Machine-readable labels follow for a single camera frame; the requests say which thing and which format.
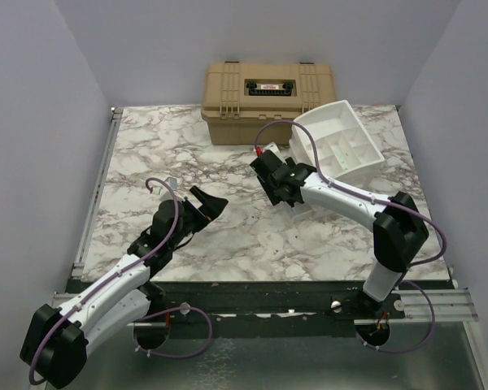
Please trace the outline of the white plastic drawer organizer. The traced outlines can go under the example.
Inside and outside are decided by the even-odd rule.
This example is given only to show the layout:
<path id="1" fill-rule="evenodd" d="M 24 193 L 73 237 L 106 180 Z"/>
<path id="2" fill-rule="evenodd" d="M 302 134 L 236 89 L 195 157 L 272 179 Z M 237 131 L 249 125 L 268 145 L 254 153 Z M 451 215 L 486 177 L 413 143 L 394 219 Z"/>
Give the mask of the white plastic drawer organizer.
<path id="1" fill-rule="evenodd" d="M 290 155 L 297 163 L 320 164 L 324 174 L 367 189 L 385 161 L 381 151 L 347 100 L 318 106 L 295 120 Z"/>

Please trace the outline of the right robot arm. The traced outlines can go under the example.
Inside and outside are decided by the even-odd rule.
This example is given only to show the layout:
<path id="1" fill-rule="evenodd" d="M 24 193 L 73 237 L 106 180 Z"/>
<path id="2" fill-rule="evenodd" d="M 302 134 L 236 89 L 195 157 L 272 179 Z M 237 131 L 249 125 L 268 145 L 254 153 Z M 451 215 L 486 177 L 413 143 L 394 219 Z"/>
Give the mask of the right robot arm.
<path id="1" fill-rule="evenodd" d="M 359 312 L 375 318 L 386 309 L 386 298 L 406 274 L 411 261 L 429 238 L 429 231 L 412 197 L 370 193 L 331 180 L 305 163 L 282 160 L 271 150 L 251 163 L 259 183 L 275 206 L 285 202 L 319 206 L 338 213 L 373 233 L 376 262 L 357 298 Z"/>

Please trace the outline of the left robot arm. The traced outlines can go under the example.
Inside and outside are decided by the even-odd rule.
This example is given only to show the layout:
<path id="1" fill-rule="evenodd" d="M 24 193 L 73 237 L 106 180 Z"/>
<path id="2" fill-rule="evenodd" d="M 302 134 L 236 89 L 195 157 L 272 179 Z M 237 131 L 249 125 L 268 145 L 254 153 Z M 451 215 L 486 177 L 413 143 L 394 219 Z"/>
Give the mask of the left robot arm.
<path id="1" fill-rule="evenodd" d="M 162 201 L 151 225 L 104 276 L 71 300 L 35 311 L 20 350 L 31 385 L 66 387 L 102 342 L 132 321 L 155 320 L 163 313 L 151 278 L 167 266 L 186 237 L 201 232 L 229 203 L 197 186 L 190 193 L 199 206 L 176 195 Z"/>

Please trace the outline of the tan plastic toolbox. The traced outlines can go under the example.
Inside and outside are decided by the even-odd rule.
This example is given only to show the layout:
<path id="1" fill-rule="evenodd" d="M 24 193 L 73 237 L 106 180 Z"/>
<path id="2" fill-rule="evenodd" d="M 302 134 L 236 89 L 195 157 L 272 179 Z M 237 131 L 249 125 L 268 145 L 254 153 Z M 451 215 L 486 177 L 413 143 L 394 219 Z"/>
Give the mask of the tan plastic toolbox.
<path id="1" fill-rule="evenodd" d="M 291 97 L 250 96 L 246 83 L 294 83 Z M 208 65 L 201 116 L 213 145 L 252 145 L 258 131 L 274 120 L 296 119 L 337 96 L 331 66 L 324 63 Z"/>

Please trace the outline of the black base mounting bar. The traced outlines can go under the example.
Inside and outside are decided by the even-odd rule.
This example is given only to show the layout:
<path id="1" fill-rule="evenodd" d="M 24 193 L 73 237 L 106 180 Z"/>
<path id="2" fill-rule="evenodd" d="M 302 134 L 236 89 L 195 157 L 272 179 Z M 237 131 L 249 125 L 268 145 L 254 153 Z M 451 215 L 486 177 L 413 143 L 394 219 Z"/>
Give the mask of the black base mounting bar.
<path id="1" fill-rule="evenodd" d="M 141 343 L 160 342 L 165 336 L 194 339 L 332 336 L 361 333 L 381 347 L 389 325 L 404 319 L 392 292 L 381 303 L 362 293 L 357 282 L 166 282 L 151 281 L 114 300 L 98 320 L 89 302 L 68 319 L 57 336 L 87 349 L 134 324 Z"/>

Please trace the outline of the right aluminium extrusion rail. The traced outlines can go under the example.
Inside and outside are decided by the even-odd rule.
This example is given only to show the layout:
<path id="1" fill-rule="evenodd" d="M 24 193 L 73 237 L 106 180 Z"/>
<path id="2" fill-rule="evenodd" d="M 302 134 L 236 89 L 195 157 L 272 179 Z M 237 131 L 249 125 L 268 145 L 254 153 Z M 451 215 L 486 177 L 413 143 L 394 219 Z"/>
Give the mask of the right aluminium extrusion rail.
<path id="1" fill-rule="evenodd" d="M 418 290 L 398 290 L 383 302 L 371 316 L 356 317 L 355 325 L 375 324 L 386 312 L 389 325 L 429 323 L 434 311 L 436 323 L 466 323 L 479 320 L 468 289 L 430 289 L 425 297 Z"/>

